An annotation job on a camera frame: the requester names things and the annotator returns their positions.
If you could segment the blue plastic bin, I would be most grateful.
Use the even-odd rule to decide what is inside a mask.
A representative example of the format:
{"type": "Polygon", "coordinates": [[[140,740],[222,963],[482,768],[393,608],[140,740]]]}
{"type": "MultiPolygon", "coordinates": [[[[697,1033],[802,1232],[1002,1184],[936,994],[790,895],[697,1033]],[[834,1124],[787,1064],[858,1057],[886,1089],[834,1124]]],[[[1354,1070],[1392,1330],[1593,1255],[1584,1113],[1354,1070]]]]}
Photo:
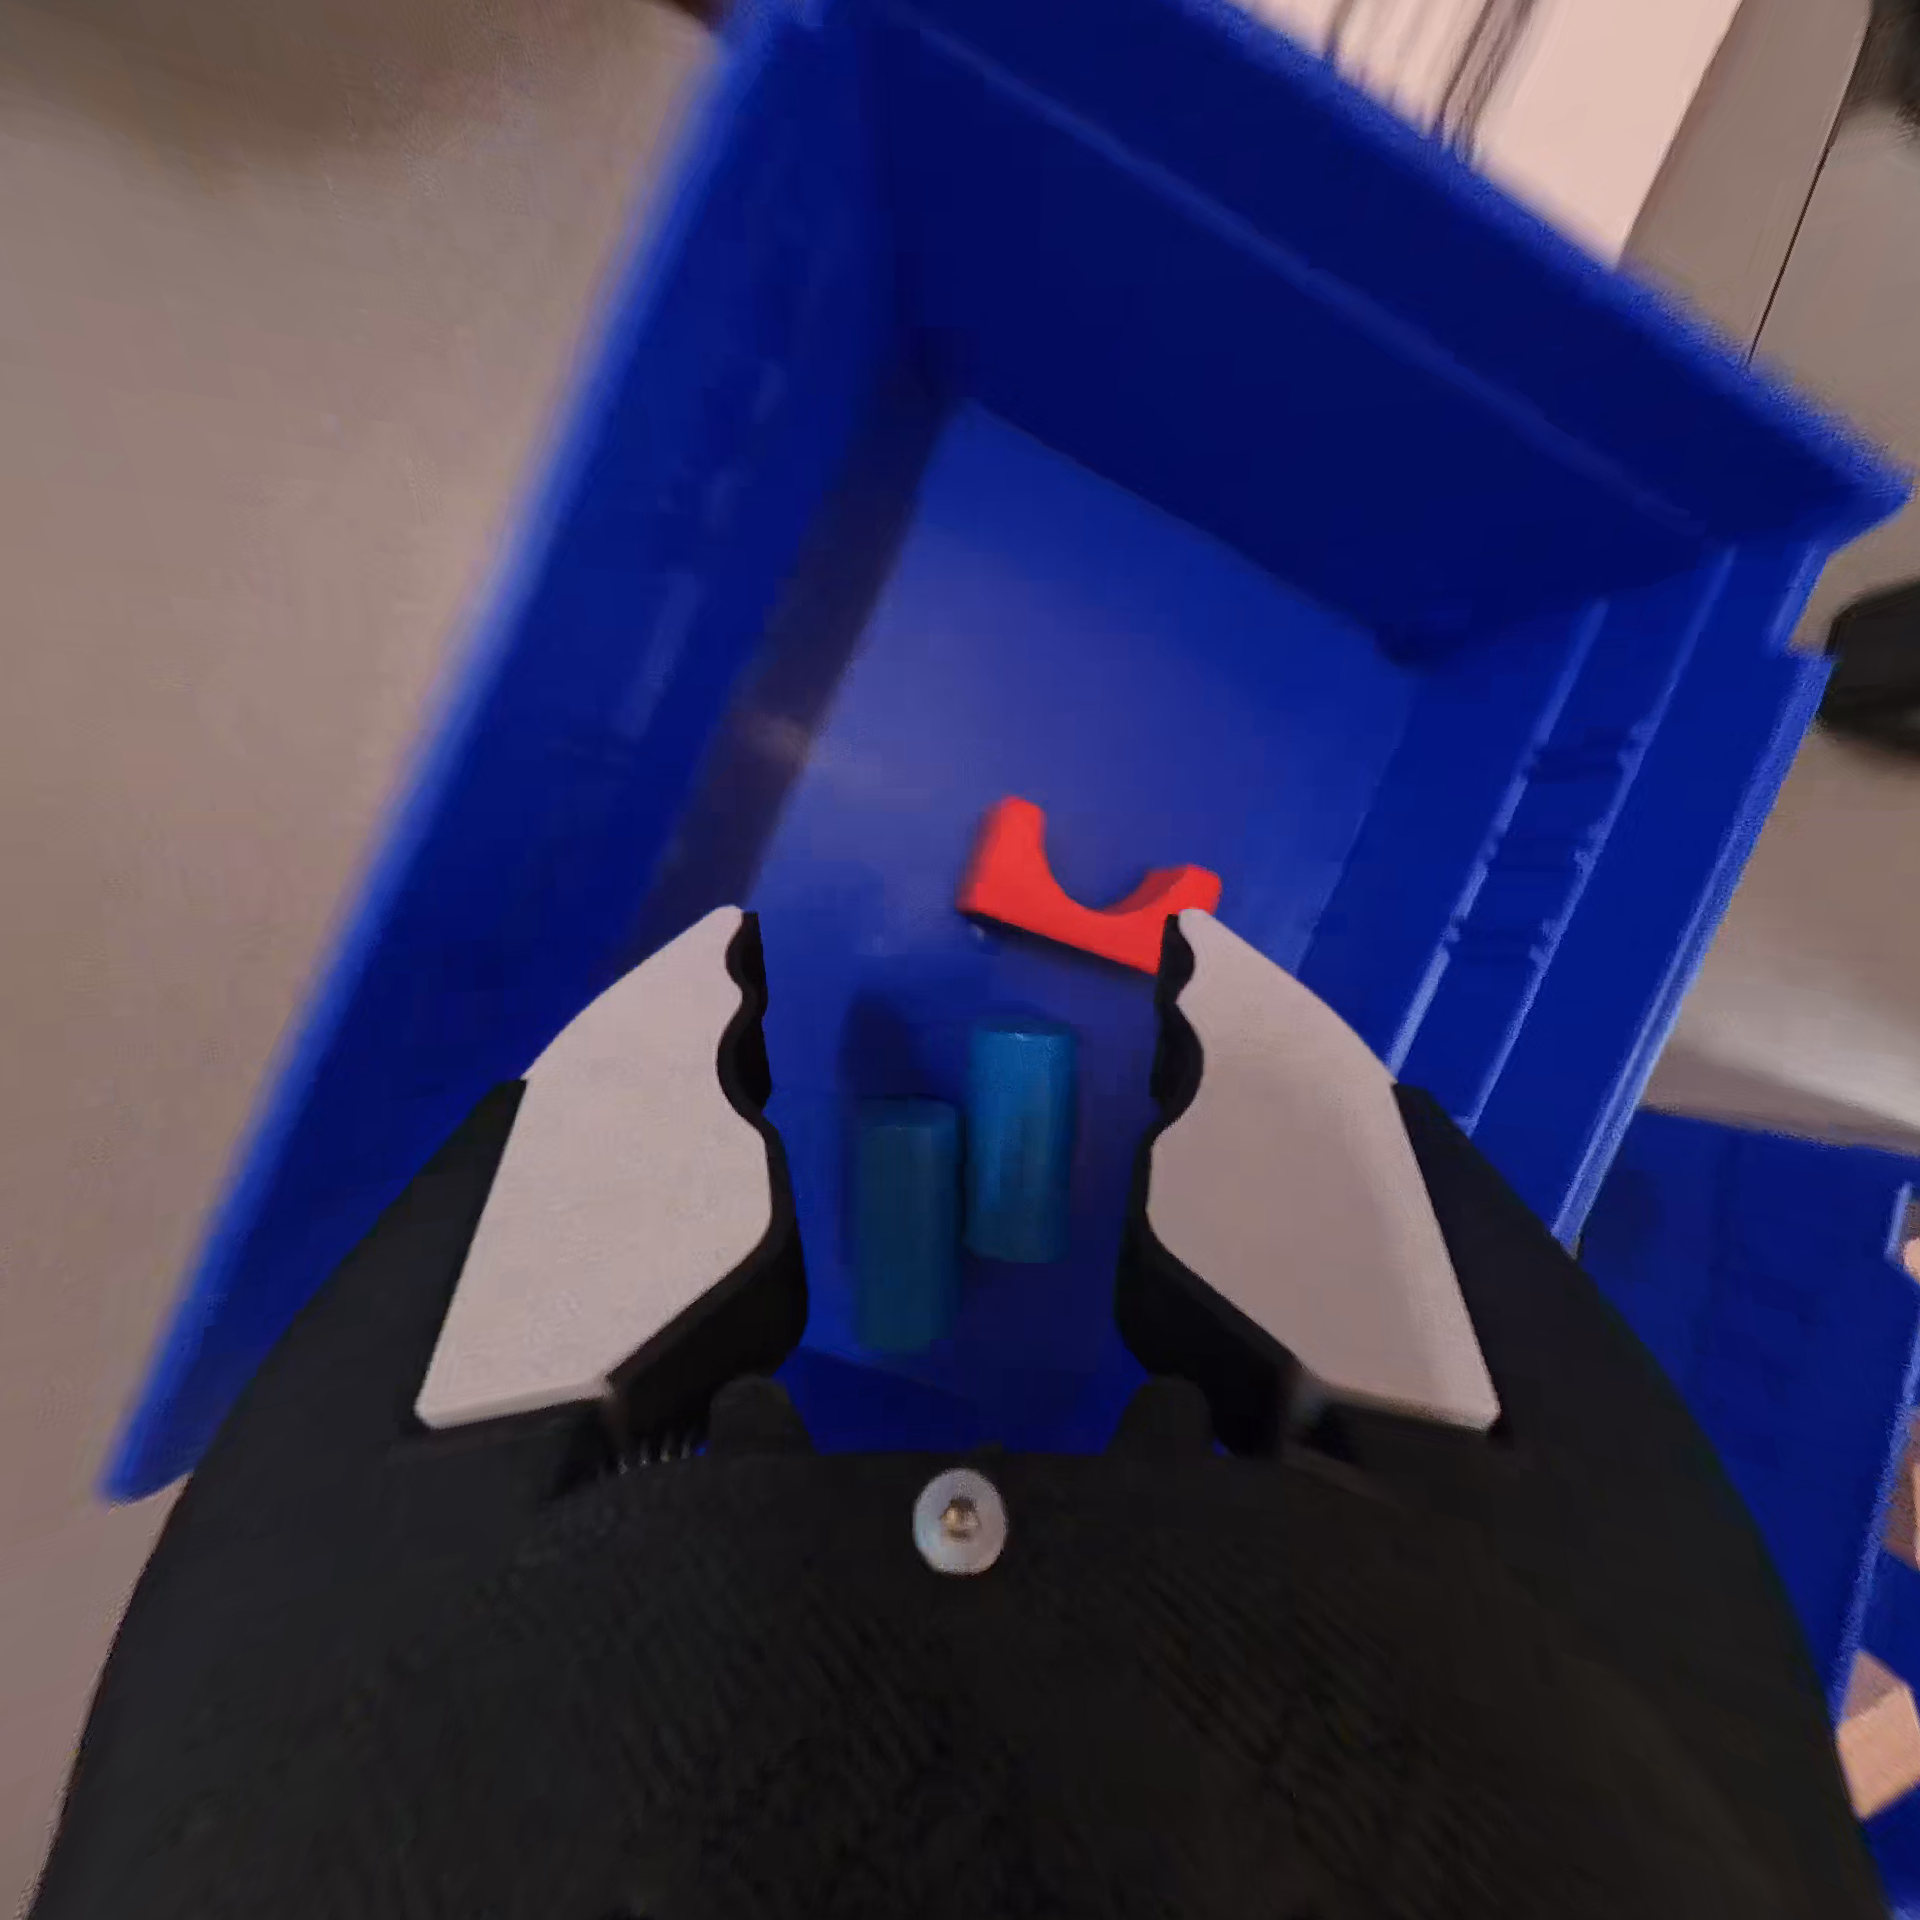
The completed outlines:
{"type": "MultiPolygon", "coordinates": [[[[1915,1695],[1919,1167],[1647,1111],[1580,1258],[1748,1507],[1833,1723],[1862,1651],[1915,1695]]],[[[1915,1793],[1863,1823],[1915,1915],[1915,1793]]]]}
{"type": "Polygon", "coordinates": [[[759,918],[819,1354],[858,1106],[1079,1039],[1073,1239],[902,1371],[1095,1435],[1151,984],[955,910],[990,807],[1222,920],[1575,1232],[1904,480],[1222,6],[736,6],[103,1495],[194,1468],[495,1084],[759,918]]]}

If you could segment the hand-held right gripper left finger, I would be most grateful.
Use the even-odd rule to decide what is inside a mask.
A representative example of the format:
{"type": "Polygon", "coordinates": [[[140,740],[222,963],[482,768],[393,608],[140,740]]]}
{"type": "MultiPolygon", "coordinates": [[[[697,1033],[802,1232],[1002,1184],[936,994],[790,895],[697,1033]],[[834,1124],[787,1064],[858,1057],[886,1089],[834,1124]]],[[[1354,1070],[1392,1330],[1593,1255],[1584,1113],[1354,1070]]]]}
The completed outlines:
{"type": "Polygon", "coordinates": [[[417,1396],[434,1434],[599,1408],[642,1446],[800,1344],[809,1287],[762,931],[723,906],[538,1057],[417,1396]]]}

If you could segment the dark object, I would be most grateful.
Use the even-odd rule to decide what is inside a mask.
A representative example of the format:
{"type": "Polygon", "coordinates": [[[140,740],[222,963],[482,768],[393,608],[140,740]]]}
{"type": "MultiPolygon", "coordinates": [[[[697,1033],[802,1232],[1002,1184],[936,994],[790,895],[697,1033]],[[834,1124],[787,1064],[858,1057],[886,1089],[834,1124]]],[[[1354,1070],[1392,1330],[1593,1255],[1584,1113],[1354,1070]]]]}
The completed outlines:
{"type": "Polygon", "coordinates": [[[1865,593],[1832,623],[1818,722],[1868,748],[1919,756],[1919,579],[1865,593]]]}

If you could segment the red wooden block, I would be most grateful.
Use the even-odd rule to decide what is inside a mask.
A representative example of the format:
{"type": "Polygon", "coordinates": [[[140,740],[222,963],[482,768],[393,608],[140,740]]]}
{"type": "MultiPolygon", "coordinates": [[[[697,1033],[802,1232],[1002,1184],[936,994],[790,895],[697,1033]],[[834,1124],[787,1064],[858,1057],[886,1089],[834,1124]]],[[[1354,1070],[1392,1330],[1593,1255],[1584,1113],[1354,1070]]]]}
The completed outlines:
{"type": "Polygon", "coordinates": [[[1154,974],[1163,929],[1187,910],[1216,912],[1224,880],[1192,863],[1152,868],[1119,902],[1094,906],[1057,879],[1048,815],[1031,800],[998,800],[982,820],[955,890],[955,910],[1097,963],[1154,974]]]}

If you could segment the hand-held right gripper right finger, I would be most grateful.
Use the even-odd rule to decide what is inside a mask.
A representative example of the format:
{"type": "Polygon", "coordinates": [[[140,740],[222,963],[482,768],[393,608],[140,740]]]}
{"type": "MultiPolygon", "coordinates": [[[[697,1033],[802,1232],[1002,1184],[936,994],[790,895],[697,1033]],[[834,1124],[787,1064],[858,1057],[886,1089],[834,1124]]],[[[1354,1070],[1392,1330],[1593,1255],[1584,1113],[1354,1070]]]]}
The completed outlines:
{"type": "Polygon", "coordinates": [[[1214,1439],[1268,1455],[1329,1407],[1486,1435],[1502,1416],[1400,1086],[1202,908],[1169,920],[1113,1307],[1214,1439]]]}

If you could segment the plain wooden block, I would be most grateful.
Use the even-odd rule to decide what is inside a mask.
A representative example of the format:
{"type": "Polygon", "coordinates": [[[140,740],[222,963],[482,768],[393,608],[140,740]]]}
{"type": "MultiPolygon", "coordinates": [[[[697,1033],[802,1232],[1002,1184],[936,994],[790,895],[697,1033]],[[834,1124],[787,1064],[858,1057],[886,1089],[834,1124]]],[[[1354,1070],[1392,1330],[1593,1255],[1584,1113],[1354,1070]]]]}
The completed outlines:
{"type": "Polygon", "coordinates": [[[1868,1823],[1919,1790],[1919,1707],[1906,1680],[1870,1651],[1847,1673],[1836,1752],[1852,1811],[1868,1823]]]}

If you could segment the blue wooden cylinder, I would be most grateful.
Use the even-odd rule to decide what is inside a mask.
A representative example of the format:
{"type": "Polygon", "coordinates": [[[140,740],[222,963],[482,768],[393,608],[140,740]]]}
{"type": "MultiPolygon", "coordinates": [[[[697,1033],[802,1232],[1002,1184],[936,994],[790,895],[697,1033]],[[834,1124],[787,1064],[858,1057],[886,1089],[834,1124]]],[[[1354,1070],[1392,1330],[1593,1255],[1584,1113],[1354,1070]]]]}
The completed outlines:
{"type": "Polygon", "coordinates": [[[962,1127],[928,1097],[859,1106],[854,1155],[855,1332],[924,1354],[953,1329],[962,1276],[962,1127]]]}
{"type": "Polygon", "coordinates": [[[968,1048],[966,1242],[1002,1265],[1068,1258],[1078,1142],[1078,1035],[1040,1015],[995,1015],[968,1048]]]}

